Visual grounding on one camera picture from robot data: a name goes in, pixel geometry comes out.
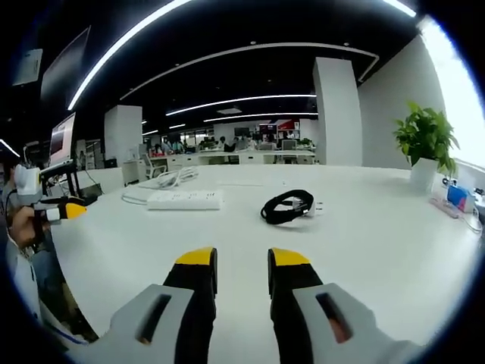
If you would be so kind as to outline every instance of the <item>white wall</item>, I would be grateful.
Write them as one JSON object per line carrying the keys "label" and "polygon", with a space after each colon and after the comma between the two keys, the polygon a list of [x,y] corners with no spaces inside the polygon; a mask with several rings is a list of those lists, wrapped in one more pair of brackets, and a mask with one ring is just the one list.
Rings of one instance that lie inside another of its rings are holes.
{"label": "white wall", "polygon": [[142,143],[142,108],[117,105],[105,114],[105,158],[117,164],[131,160],[131,149]]}
{"label": "white wall", "polygon": [[[291,119],[281,119],[277,124],[281,124]],[[299,119],[300,120],[300,137],[309,138],[313,143],[318,143],[318,120]],[[214,138],[219,140],[221,137],[226,137],[226,141],[231,141],[234,138],[235,127],[248,127],[251,131],[259,130],[259,124],[267,124],[271,120],[257,120],[257,121],[240,121],[229,124],[215,124]]]}
{"label": "white wall", "polygon": [[320,142],[317,157],[326,165],[362,165],[362,121],[352,62],[316,58],[313,70]]}
{"label": "white wall", "polygon": [[409,114],[407,101],[423,108],[445,111],[437,73],[420,36],[358,88],[362,116],[363,165],[403,168],[411,166],[398,150],[395,119]]}

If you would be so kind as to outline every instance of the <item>ceiling light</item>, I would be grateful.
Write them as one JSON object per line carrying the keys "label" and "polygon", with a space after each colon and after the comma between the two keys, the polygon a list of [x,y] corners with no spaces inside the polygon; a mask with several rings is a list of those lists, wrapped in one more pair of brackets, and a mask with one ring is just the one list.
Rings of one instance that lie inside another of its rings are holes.
{"label": "ceiling light", "polygon": [[219,120],[228,120],[228,119],[250,118],[250,117],[256,117],[256,116],[280,116],[280,115],[314,116],[314,115],[318,115],[318,113],[317,112],[275,112],[273,114],[252,114],[252,115],[226,116],[225,118],[216,118],[216,119],[204,120],[204,122],[207,123],[208,121],[219,121]]}
{"label": "ceiling light", "polygon": [[174,125],[173,127],[168,127],[168,128],[175,129],[176,127],[185,127],[185,124]]}
{"label": "ceiling light", "polygon": [[142,135],[145,136],[153,133],[158,133],[158,130],[152,130],[152,131],[149,131],[148,133],[143,133]]}
{"label": "ceiling light", "polygon": [[389,5],[392,5],[394,8],[399,9],[400,11],[406,13],[410,17],[416,16],[416,11],[412,10],[407,5],[404,5],[403,3],[398,2],[397,0],[383,0],[383,1]]}
{"label": "ceiling light", "polygon": [[231,102],[249,101],[249,100],[260,100],[260,99],[278,99],[278,98],[285,98],[285,97],[317,97],[317,96],[315,96],[315,95],[271,95],[271,96],[244,97],[242,99],[232,99],[232,100],[226,100],[226,101],[211,102],[210,104],[193,106],[191,108],[183,108],[182,110],[177,110],[177,111],[169,112],[168,114],[166,114],[166,116],[180,114],[181,112],[195,110],[197,108],[206,108],[208,106],[214,106],[214,105],[220,105],[220,104],[227,104],[227,103],[231,103]]}
{"label": "ceiling light", "polygon": [[0,139],[0,143],[3,144],[8,150],[14,153],[18,158],[20,158],[20,154],[15,152],[3,139]]}
{"label": "ceiling light", "polygon": [[171,3],[166,4],[165,6],[162,6],[158,10],[154,11],[148,17],[140,21],[136,26],[128,30],[128,32],[126,32],[121,38],[119,38],[118,41],[116,41],[115,44],[111,46],[111,48],[101,57],[98,63],[96,63],[95,66],[92,68],[92,70],[88,73],[84,81],[81,83],[81,86],[79,86],[79,89],[77,89],[76,93],[74,94],[74,97],[71,100],[67,110],[73,109],[73,107],[76,105],[77,100],[79,99],[79,97],[81,97],[84,90],[87,88],[87,86],[92,81],[94,76],[99,72],[99,70],[101,70],[101,68],[105,65],[105,63],[109,60],[109,58],[111,58],[114,55],[114,53],[116,53],[122,46],[124,46],[126,42],[128,42],[140,30],[147,27],[158,18],[163,17],[164,15],[171,12],[172,10],[191,1],[192,0],[174,0]]}

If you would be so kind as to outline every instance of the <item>office desk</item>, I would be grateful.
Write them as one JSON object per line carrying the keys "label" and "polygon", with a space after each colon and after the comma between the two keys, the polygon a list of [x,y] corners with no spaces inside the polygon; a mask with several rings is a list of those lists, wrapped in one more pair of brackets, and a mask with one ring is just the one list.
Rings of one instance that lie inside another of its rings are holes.
{"label": "office desk", "polygon": [[164,155],[150,158],[153,163],[166,163],[169,171],[194,165],[222,164],[216,158],[237,157],[241,165],[273,164],[274,156],[296,157],[302,164],[313,164],[315,153],[308,150],[254,150],[241,152],[199,152],[193,154]]}
{"label": "office desk", "polygon": [[[87,214],[52,227],[67,284],[102,335],[111,316],[148,285],[163,284],[175,259],[218,250],[217,318],[209,362],[279,362],[269,316],[267,251],[276,246],[311,260],[372,309],[395,339],[425,344],[465,290],[478,236],[414,194],[408,171],[324,165],[214,165],[184,190],[224,191],[211,212],[145,210],[101,196]],[[324,213],[270,226],[259,215],[279,193],[302,188]]]}

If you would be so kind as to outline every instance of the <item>window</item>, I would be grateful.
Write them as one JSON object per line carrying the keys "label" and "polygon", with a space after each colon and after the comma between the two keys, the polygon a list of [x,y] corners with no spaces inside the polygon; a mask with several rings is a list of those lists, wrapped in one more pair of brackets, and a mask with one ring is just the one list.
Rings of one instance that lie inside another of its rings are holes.
{"label": "window", "polygon": [[440,25],[427,17],[420,28],[440,81],[446,117],[460,143],[460,149],[454,148],[450,154],[463,162],[485,168],[485,119],[478,88]]}

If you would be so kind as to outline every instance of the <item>black ceiling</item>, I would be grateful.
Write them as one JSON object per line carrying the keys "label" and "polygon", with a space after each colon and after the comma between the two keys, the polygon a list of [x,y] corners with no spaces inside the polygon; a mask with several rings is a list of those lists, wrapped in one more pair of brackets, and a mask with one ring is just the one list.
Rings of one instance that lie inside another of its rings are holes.
{"label": "black ceiling", "polygon": [[[91,26],[84,58],[84,74],[121,35],[168,0],[66,0],[39,2],[24,12],[8,51],[44,49],[45,70],[58,53],[83,29]],[[419,13],[416,0],[402,0]],[[172,117],[178,108],[235,99],[287,93],[314,93],[315,56],[352,61],[356,78],[371,63],[367,55],[316,48],[259,49],[225,55],[185,67],[162,77],[120,102],[132,88],[176,64],[228,49],[274,42],[318,42],[375,53],[376,71],[417,33],[417,18],[410,18],[382,0],[193,0],[156,20],[131,39],[96,75],[82,95],[77,135],[102,137],[104,113],[117,103],[143,106],[149,122],[144,130],[164,131],[169,125],[203,125],[224,105],[189,111]],[[39,85],[2,90],[0,123],[18,142],[49,138],[61,116],[37,114]],[[314,112],[307,99],[241,102],[245,114],[264,112]]]}

